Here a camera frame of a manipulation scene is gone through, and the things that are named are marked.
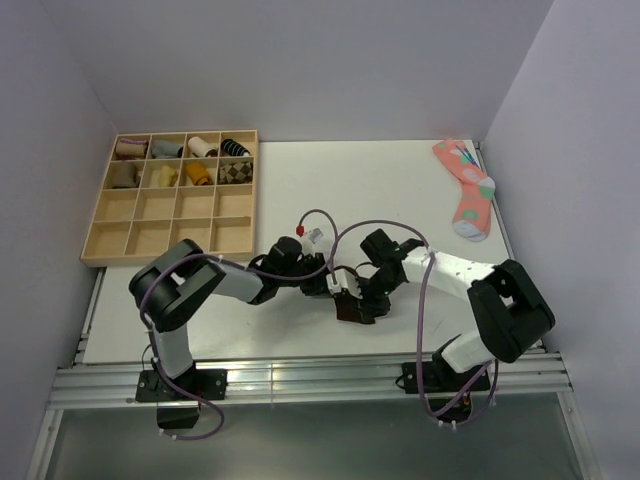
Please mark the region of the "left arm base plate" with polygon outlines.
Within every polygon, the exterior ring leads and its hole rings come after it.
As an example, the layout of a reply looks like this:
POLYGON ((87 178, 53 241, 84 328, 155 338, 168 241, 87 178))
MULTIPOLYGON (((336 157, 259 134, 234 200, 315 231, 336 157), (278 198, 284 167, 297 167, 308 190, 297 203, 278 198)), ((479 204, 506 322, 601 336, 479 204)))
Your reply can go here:
MULTIPOLYGON (((181 391, 206 400, 223 400, 227 387, 226 369, 192 369, 171 382, 181 391)), ((176 391, 157 370, 140 373, 135 394, 137 403, 187 401, 191 397, 176 391)))

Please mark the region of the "pink patterned sock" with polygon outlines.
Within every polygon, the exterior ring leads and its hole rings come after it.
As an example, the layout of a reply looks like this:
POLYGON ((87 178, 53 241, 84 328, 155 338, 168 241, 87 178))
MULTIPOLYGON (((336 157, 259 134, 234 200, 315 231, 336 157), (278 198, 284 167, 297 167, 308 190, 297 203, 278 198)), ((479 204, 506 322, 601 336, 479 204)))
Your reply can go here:
POLYGON ((484 241, 491 231, 494 180, 479 166, 462 140, 445 139, 432 151, 460 184, 460 200, 452 220, 453 230, 471 242, 484 241))

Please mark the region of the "wooden compartment tray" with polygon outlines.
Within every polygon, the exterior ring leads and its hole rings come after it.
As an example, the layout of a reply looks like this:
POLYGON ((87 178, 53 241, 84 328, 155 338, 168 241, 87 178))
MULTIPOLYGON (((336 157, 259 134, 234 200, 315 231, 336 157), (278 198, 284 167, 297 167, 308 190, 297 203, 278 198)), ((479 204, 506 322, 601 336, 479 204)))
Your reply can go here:
POLYGON ((191 239, 207 253, 245 261, 254 254, 259 136, 255 130, 182 131, 119 134, 112 145, 91 225, 82 249, 82 262, 91 267, 142 265, 180 241, 191 239), (187 145, 199 136, 218 147, 216 157, 194 158, 187 145), (114 154, 120 138, 148 141, 145 158, 118 158, 114 154), (244 145, 249 157, 230 157, 220 149, 223 139, 244 145), (169 140, 184 146, 181 158, 154 159, 153 140, 169 140), (223 164, 251 160, 253 180, 249 184, 219 185, 218 169, 223 164), (112 189, 114 167, 134 164, 139 186, 112 189), (202 163, 213 184, 194 186, 186 175, 188 163, 202 163), (149 186, 154 168, 169 165, 179 171, 172 188, 149 186))

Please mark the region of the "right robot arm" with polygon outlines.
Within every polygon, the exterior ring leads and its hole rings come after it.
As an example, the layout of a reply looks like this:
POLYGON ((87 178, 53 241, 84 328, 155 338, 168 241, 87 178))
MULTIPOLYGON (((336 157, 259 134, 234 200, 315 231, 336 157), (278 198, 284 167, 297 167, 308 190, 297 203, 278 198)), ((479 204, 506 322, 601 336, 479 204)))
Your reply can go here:
POLYGON ((482 365, 493 360, 515 362, 556 323, 525 268, 507 259, 500 264, 470 261, 434 253, 417 239, 391 240, 381 229, 360 244, 375 273, 358 281, 356 318, 372 324, 391 308, 390 294, 405 283, 428 285, 469 303, 475 326, 448 340, 423 364, 427 392, 453 392, 482 365))

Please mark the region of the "grey blue rolled sock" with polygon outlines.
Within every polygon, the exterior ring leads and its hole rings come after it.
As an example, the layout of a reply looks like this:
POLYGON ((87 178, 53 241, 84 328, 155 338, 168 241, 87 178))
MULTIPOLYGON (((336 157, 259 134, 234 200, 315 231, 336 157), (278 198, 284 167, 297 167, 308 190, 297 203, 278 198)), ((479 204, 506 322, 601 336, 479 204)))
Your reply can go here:
POLYGON ((181 158, 184 146, 169 140, 153 140, 151 143, 151 156, 154 159, 181 158))

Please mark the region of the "brown sock with striped cuff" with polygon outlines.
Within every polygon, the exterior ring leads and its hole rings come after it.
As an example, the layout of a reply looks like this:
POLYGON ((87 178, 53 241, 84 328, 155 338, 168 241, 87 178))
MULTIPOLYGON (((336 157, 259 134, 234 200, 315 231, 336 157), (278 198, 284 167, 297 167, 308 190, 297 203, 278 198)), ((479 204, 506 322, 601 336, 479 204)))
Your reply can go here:
POLYGON ((349 292, 342 292, 333 296, 336 318, 339 321, 361 325, 373 325, 375 319, 364 313, 359 305, 359 299, 349 292))

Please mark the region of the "beige striped rolled sock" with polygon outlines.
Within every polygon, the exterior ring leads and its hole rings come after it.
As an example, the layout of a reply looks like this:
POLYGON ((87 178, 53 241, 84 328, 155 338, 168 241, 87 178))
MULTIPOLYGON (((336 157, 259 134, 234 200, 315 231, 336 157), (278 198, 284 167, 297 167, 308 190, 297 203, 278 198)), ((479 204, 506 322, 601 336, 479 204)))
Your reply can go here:
POLYGON ((147 140, 120 138, 116 143, 114 154, 118 158, 145 158, 147 149, 147 140))

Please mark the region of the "pale yellow rolled sock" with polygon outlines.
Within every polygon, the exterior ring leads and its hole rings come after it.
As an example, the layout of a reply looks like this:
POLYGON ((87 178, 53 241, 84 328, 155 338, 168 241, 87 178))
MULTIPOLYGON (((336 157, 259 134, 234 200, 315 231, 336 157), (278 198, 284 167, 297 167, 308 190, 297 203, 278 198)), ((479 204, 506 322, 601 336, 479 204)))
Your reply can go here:
POLYGON ((179 176, 179 171, 169 165, 154 168, 150 173, 149 186, 152 188, 172 188, 179 176))

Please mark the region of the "grey brown rolled sock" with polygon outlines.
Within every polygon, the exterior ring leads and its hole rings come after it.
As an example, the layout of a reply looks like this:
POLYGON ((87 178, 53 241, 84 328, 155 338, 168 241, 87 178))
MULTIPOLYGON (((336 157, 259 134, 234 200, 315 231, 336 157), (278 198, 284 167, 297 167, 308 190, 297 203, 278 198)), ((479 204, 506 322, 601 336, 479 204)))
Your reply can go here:
POLYGON ((139 186, 139 174, 136 166, 131 163, 121 163, 114 167, 111 188, 112 189, 132 189, 139 186))

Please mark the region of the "black white striped rolled sock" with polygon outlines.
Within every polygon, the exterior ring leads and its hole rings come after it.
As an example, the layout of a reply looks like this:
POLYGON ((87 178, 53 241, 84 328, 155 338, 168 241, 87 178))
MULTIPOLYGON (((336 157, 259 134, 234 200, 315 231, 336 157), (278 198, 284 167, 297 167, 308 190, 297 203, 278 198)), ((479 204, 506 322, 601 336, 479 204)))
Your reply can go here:
POLYGON ((232 138, 223 139, 220 143, 220 149, 230 157, 249 157, 251 155, 244 145, 232 138))

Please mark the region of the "mustard yellow rolled sock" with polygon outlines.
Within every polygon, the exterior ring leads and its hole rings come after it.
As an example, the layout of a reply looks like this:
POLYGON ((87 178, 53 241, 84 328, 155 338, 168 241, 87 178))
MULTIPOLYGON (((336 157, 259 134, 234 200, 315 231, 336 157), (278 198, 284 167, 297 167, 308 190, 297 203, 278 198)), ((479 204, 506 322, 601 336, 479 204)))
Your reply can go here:
POLYGON ((186 175, 194 186, 213 184, 213 178, 207 168, 200 162, 188 163, 185 166, 186 175))

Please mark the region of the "brown checkered rolled sock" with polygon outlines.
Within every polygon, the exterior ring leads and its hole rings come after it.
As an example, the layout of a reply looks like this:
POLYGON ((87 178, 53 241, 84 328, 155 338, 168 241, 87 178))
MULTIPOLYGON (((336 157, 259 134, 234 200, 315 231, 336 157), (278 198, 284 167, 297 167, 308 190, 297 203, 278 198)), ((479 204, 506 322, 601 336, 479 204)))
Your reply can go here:
POLYGON ((219 185, 249 184, 253 180, 251 160, 223 164, 218 169, 219 185))

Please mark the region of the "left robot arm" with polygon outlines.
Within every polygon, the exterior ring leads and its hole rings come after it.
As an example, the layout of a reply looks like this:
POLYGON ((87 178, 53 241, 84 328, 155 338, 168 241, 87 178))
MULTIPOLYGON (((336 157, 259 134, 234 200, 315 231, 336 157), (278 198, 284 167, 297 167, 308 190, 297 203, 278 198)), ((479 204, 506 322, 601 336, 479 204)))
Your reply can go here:
POLYGON ((323 254, 305 254, 301 242, 287 236, 247 266, 213 258, 191 239, 171 247, 139 270, 128 286, 150 328, 151 348, 162 371, 159 388, 172 399, 203 389, 189 347, 187 322, 209 297, 260 305, 285 287, 323 296, 328 293, 328 274, 323 254))

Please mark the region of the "aluminium frame rail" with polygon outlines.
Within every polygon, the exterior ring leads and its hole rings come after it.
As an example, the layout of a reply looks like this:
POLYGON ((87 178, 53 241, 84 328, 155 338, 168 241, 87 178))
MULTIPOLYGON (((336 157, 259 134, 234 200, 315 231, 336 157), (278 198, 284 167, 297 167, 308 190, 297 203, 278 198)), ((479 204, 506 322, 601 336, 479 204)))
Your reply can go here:
MULTIPOLYGON (((294 360, 204 361, 203 370, 227 371, 221 406, 406 399, 396 385, 411 355, 318 357, 294 360)), ((558 353, 528 353, 499 368, 498 395, 573 390, 558 353)), ((76 365, 56 373, 48 410, 137 407, 138 364, 76 365)))

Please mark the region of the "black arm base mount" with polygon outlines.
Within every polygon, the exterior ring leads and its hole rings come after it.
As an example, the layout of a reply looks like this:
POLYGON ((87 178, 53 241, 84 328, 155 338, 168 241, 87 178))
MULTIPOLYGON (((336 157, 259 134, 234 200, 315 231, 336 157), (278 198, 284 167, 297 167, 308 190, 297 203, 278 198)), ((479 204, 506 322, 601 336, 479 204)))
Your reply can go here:
MULTIPOLYGON (((480 366, 476 366, 467 372, 456 373, 446 363, 425 361, 422 363, 424 392, 426 394, 455 393, 479 371, 480 366)), ((405 362, 401 365, 401 374, 396 378, 395 385, 406 394, 418 393, 417 368, 414 362, 405 362)))

